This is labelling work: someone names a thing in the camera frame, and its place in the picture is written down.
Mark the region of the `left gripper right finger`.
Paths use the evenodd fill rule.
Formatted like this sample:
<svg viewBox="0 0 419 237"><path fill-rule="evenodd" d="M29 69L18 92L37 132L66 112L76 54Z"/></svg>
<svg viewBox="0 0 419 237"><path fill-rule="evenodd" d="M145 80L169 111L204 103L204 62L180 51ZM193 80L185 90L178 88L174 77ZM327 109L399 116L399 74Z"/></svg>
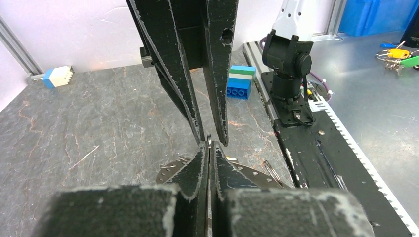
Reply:
<svg viewBox="0 0 419 237"><path fill-rule="evenodd" d="M372 237L365 212L341 189L263 189L210 149L212 231L215 237Z"/></svg>

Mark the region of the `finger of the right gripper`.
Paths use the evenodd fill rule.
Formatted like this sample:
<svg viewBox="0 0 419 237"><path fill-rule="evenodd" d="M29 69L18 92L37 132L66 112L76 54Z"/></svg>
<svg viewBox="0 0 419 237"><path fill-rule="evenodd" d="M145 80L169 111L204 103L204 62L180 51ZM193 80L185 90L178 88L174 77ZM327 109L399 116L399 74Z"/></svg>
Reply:
<svg viewBox="0 0 419 237"><path fill-rule="evenodd" d="M203 71L215 128L226 147L229 144L226 90L237 10L237 0L203 1Z"/></svg>
<svg viewBox="0 0 419 237"><path fill-rule="evenodd" d="M129 0L127 4L162 87L187 119L196 142L204 141L188 60L171 1Z"/></svg>

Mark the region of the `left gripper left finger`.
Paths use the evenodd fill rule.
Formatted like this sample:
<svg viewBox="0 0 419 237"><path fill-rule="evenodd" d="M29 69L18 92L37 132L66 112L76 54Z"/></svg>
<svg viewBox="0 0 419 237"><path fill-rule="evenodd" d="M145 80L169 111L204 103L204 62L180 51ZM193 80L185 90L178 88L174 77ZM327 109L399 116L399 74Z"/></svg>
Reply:
<svg viewBox="0 0 419 237"><path fill-rule="evenodd" d="M208 215L206 141L162 184L74 187L57 192L35 237L205 237Z"/></svg>

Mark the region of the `large metal keyring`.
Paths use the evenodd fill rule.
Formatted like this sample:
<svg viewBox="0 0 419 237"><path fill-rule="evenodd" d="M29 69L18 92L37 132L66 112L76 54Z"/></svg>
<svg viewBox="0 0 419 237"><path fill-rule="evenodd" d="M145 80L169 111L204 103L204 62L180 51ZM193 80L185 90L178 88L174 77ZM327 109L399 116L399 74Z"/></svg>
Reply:
<svg viewBox="0 0 419 237"><path fill-rule="evenodd" d="M182 171L183 168L190 163L192 158L185 158L179 156L175 161L172 161L168 164L161 165L160 171L156 177L157 184L168 183L169 180ZM270 174L264 173L262 171L253 169L249 166L245 166L235 162L234 159L228 158L230 163L237 168L240 172L244 174L246 178L251 180L254 184L258 185L262 189L268 188L279 188L279 189L291 189L289 186L284 184L282 181L277 180L276 177L271 176Z"/></svg>

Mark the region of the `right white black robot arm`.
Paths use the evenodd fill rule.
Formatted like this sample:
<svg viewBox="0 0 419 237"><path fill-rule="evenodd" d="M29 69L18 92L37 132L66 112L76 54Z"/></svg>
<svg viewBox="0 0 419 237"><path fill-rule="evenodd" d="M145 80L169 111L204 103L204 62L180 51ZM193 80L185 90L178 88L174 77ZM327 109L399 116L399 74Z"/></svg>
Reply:
<svg viewBox="0 0 419 237"><path fill-rule="evenodd" d="M202 69L219 140L228 145L227 80L238 10L236 0L129 0L131 16L161 86L189 123L196 142L204 141L191 69ZM311 70L316 0L285 0L262 54L273 69L272 95L297 100Z"/></svg>

